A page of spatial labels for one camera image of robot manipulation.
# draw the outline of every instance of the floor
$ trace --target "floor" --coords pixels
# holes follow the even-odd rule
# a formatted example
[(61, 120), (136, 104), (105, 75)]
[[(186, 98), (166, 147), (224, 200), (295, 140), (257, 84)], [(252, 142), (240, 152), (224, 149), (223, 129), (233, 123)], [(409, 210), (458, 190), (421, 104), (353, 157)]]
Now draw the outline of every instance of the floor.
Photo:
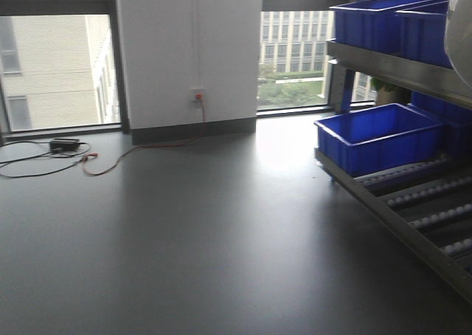
[[(97, 178), (1, 179), (1, 333), (472, 334), (472, 307), (317, 165), (314, 119), (137, 151)], [(131, 146), (81, 139), (96, 171)], [(32, 149), (10, 148), (0, 160)]]

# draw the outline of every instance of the plastic bin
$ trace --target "plastic bin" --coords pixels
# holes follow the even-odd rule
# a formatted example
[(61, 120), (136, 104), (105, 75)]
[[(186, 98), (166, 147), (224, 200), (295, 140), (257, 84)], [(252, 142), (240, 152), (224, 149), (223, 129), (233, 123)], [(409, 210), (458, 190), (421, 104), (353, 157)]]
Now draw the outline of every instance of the plastic bin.
[(400, 52), (401, 19), (395, 12), (432, 2), (438, 0), (367, 0), (331, 7), (336, 41), (378, 52)]
[(401, 56), (452, 68), (444, 50), (447, 12), (447, 1), (398, 11), (401, 19)]
[(449, 156), (472, 153), (472, 110), (416, 91), (412, 92), (411, 107), (444, 124), (441, 148)]
[(319, 150), (351, 176), (430, 159), (443, 124), (399, 104), (315, 121)]

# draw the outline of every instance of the metal shelving rack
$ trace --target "metal shelving rack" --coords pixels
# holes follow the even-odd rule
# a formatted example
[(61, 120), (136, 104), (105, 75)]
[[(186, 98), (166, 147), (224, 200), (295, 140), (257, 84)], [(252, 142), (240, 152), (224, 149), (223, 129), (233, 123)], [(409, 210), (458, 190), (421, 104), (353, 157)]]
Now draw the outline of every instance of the metal shelving rack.
[[(363, 72), (472, 108), (454, 70), (328, 41), (341, 79)], [(347, 93), (338, 96), (346, 108)], [(324, 170), (472, 303), (472, 166), (447, 157), (353, 178), (316, 150)]]

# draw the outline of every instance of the building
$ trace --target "building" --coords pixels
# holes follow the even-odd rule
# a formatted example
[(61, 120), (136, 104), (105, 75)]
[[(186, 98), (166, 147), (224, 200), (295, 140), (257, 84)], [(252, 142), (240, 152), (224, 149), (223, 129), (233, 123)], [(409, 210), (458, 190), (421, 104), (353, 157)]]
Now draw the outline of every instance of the building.
[(12, 131), (119, 121), (107, 15), (1, 17), (0, 53)]
[[(334, 37), (333, 13), (330, 11), (262, 12), (260, 18), (260, 77), (276, 72), (278, 85), (263, 78), (259, 107), (309, 106), (325, 104), (327, 71), (326, 40)], [(306, 90), (306, 95), (288, 97), (287, 84)], [(368, 76), (357, 74), (353, 101), (374, 100)]]

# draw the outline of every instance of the metal shelf frame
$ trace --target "metal shelf frame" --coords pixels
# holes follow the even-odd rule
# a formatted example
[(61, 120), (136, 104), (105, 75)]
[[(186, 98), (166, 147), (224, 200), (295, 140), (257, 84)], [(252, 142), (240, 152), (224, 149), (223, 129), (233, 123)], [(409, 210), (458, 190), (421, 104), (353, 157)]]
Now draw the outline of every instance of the metal shelf frame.
[(457, 260), (447, 256), (421, 232), (412, 228), (384, 201), (371, 193), (359, 180), (347, 175), (317, 149), (315, 155), (323, 169), (336, 182), (374, 213), (381, 223), (472, 304), (472, 274), (464, 269), (472, 263), (472, 256)]
[(327, 53), (337, 66), (378, 77), (398, 86), (439, 97), (472, 109), (472, 89), (453, 69), (327, 41)]

